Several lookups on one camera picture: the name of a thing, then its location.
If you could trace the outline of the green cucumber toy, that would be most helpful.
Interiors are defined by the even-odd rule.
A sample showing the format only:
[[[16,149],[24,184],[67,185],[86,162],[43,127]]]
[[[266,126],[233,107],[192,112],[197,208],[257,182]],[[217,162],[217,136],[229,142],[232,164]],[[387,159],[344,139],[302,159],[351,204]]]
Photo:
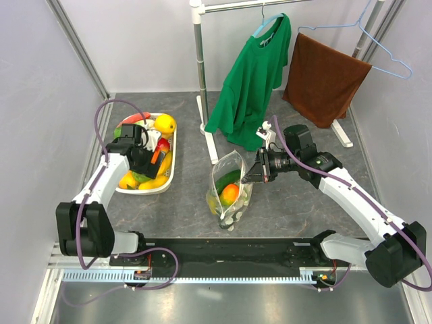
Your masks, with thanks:
[[[240,179],[240,176],[241,176],[241,170],[237,169],[220,177],[215,182],[215,189],[217,191],[217,195],[220,195],[225,189],[225,187],[228,186],[229,184],[235,184]]]

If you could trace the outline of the clear polka dot zip bag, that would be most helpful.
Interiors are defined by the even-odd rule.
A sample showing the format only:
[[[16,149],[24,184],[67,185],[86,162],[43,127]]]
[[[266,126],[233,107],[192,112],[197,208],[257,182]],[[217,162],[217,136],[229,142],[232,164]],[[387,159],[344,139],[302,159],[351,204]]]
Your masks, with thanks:
[[[247,164],[237,151],[222,157],[210,172],[206,201],[219,227],[232,231],[249,206],[252,184],[243,184]]]

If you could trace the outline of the yellow pear toy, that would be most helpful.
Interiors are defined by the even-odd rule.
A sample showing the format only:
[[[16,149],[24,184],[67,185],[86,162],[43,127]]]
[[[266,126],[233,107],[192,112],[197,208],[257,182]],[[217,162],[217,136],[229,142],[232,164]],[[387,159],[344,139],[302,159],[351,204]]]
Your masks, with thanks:
[[[219,201],[214,196],[210,196],[207,199],[207,204],[208,204],[210,212],[212,214],[214,214],[214,215],[220,215],[221,214],[221,206],[219,204]]]

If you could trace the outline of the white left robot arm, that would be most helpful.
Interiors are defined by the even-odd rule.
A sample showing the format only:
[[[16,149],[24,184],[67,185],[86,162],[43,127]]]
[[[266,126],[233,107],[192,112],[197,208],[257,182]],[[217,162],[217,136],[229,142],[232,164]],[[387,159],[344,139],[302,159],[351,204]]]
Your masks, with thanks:
[[[124,124],[120,136],[103,148],[99,166],[71,202],[58,204],[55,216],[59,247],[65,256],[106,258],[124,254],[133,265],[142,265],[148,249],[136,232],[114,231],[107,207],[120,180],[128,171],[150,179],[157,176],[164,158],[154,156],[161,133],[137,124]]]

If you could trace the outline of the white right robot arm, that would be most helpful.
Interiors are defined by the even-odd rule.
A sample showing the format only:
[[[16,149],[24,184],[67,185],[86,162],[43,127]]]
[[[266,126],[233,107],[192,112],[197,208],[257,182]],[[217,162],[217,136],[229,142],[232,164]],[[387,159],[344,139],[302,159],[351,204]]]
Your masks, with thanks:
[[[310,260],[319,266],[336,259],[365,267],[372,278],[390,288],[417,269],[431,270],[426,258],[427,233],[417,221],[406,223],[363,190],[331,153],[319,152],[306,125],[285,130],[263,122],[256,135],[264,145],[242,183],[269,183],[280,173],[295,171],[301,179],[334,200],[360,226],[366,240],[327,230],[313,238]]]

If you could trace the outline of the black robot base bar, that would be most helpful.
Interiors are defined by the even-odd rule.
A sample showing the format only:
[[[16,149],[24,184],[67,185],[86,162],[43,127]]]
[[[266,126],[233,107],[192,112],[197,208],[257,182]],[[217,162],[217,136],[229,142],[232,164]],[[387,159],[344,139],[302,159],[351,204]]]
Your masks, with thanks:
[[[153,238],[140,236],[138,250],[168,248],[177,256],[181,276],[253,277],[298,275],[301,267],[341,269],[312,238]]]

